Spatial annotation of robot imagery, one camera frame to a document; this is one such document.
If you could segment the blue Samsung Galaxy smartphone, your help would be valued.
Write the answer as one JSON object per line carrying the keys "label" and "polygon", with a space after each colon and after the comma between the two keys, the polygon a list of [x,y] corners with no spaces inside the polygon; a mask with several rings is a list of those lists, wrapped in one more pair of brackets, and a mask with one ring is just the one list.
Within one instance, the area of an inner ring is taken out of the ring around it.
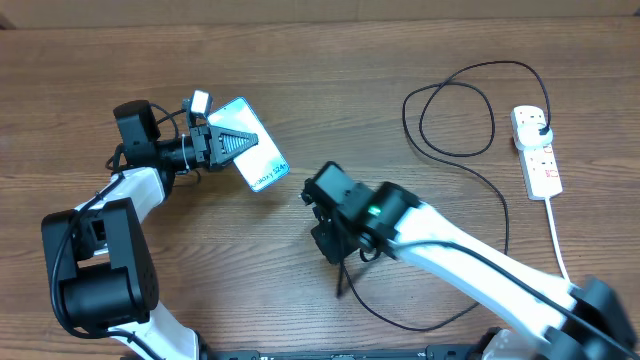
{"label": "blue Samsung Galaxy smartphone", "polygon": [[244,97],[237,97],[208,116],[208,124],[254,134],[257,143],[233,159],[254,192],[260,192],[289,173],[290,167]]}

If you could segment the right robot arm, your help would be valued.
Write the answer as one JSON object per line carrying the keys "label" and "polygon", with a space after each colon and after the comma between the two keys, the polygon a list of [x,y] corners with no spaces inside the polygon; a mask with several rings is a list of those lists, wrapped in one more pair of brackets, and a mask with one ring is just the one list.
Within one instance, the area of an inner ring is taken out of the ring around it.
{"label": "right robot arm", "polygon": [[637,337],[616,292],[593,278],[577,286],[524,265],[449,222],[401,186],[376,190],[327,162],[304,182],[302,200],[318,224],[311,231],[329,263],[354,252],[419,267],[499,316],[476,359],[636,359]]}

